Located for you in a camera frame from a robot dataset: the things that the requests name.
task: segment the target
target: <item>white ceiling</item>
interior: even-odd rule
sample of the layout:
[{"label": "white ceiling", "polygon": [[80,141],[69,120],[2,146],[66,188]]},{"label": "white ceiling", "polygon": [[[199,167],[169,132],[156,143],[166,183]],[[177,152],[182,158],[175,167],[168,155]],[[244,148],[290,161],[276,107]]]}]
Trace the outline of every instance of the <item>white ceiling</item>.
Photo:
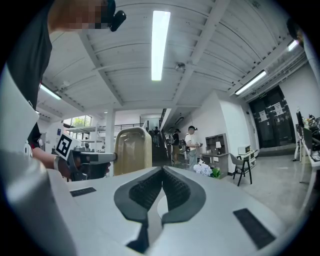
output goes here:
[{"label": "white ceiling", "polygon": [[[116,0],[116,5],[127,15],[116,32],[50,35],[53,49],[43,83],[62,100],[40,93],[38,109],[51,120],[79,113],[102,117],[108,108],[172,108],[170,118],[178,118],[201,106],[213,90],[234,93],[263,68],[265,83],[303,52],[284,51],[291,40],[288,15],[269,0]],[[159,82],[151,81],[154,10],[171,12]],[[184,72],[175,70],[177,62],[186,64]]]}]

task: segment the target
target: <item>staircase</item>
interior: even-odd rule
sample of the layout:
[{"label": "staircase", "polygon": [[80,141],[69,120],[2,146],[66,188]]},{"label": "staircase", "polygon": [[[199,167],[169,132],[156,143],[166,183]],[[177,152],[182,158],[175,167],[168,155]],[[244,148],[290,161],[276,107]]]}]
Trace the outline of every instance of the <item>staircase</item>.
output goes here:
[{"label": "staircase", "polygon": [[152,143],[152,166],[171,166],[171,161],[168,158],[162,136],[159,136],[159,145],[160,147],[156,147],[156,145]]}]

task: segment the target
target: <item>black chair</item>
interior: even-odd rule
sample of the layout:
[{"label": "black chair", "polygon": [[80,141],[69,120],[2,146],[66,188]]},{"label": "black chair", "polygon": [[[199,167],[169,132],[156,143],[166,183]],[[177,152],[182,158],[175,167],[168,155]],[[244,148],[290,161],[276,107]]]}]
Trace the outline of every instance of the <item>black chair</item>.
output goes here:
[{"label": "black chair", "polygon": [[235,179],[236,173],[238,173],[238,169],[241,170],[240,178],[238,181],[238,187],[242,178],[242,174],[244,177],[246,177],[245,172],[249,170],[249,175],[250,175],[250,184],[252,184],[252,177],[251,177],[251,168],[250,168],[250,163],[249,159],[246,160],[241,160],[241,156],[238,156],[237,158],[233,155],[230,154],[231,156],[231,161],[235,165],[234,173],[233,173],[233,180]]}]

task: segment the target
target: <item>door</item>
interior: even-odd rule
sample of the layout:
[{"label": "door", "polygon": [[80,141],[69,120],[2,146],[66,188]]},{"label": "door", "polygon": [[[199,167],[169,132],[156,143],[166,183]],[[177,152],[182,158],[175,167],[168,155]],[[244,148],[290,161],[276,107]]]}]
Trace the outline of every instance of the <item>door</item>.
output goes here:
[{"label": "door", "polygon": [[266,96],[249,103],[260,148],[284,146],[296,142],[292,117],[279,86]]},{"label": "door", "polygon": [[248,109],[248,111],[245,112],[244,115],[245,115],[245,119],[246,119],[246,125],[247,125],[248,131],[249,131],[251,149],[253,151],[256,151],[258,149],[257,148],[257,143],[256,143],[256,136],[255,136],[256,129],[255,129],[254,125],[253,125],[249,109]]}]

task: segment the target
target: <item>person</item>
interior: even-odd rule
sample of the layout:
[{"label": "person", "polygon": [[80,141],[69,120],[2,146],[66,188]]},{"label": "person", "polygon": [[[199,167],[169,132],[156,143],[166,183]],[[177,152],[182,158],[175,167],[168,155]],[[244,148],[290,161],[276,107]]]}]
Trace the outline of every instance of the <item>person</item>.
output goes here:
[{"label": "person", "polygon": [[179,156],[179,133],[180,133],[180,130],[179,129],[175,129],[174,131],[174,134],[172,135],[173,137],[173,144],[172,144],[172,147],[173,147],[173,158],[174,158],[174,164],[175,165],[178,165],[178,164],[181,164],[179,161],[178,161],[178,156]]},{"label": "person", "polygon": [[310,43],[307,35],[303,32],[301,27],[292,19],[289,18],[286,22],[286,26],[289,30],[289,34],[294,40],[297,40],[299,45],[303,47],[305,55],[314,73],[316,82],[320,89],[320,63],[318,56]]},{"label": "person", "polygon": [[195,138],[195,127],[189,126],[188,133],[185,135],[185,143],[190,148],[190,151],[187,153],[189,158],[189,171],[194,171],[194,166],[197,164],[197,149],[202,145],[196,141]]},{"label": "person", "polygon": [[154,129],[154,143],[155,143],[155,146],[157,148],[160,148],[160,145],[159,145],[159,130],[158,130],[158,127],[156,126],[155,129]]},{"label": "person", "polygon": [[[6,64],[15,84],[34,110],[37,106],[40,83],[51,56],[52,44],[49,35],[55,31],[87,29],[101,22],[102,13],[108,10],[106,2],[50,0],[24,30]],[[38,142],[40,137],[36,124],[28,137],[32,157],[40,160],[47,169],[59,170],[62,176],[70,178],[71,172],[67,162],[59,156],[43,151]],[[79,158],[75,160],[75,165],[81,166]]]}]

